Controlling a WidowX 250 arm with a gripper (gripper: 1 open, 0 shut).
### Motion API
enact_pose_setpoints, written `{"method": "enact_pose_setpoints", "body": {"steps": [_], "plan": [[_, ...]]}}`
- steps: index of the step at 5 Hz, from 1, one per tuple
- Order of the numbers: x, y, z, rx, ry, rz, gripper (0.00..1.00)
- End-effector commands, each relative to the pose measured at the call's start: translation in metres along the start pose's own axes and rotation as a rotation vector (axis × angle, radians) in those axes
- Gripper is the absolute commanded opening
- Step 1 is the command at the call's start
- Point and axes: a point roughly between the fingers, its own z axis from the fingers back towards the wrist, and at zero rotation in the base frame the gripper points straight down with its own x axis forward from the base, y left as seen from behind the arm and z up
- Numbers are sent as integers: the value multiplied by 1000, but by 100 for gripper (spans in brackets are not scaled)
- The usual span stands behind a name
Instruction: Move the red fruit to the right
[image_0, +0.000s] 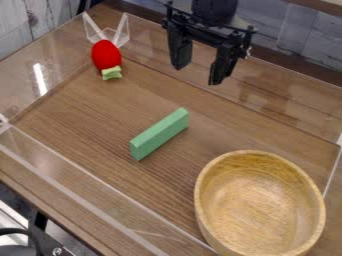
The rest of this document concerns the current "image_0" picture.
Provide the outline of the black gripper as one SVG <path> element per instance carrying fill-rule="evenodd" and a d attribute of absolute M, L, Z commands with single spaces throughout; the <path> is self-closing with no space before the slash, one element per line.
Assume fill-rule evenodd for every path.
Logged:
<path fill-rule="evenodd" d="M 236 15 L 239 0 L 160 0 L 165 7 L 161 27 L 168 33 L 170 64 L 182 69 L 192 59 L 192 40 L 216 48 L 209 67 L 209 85 L 228 77 L 251 45 L 256 28 Z"/>

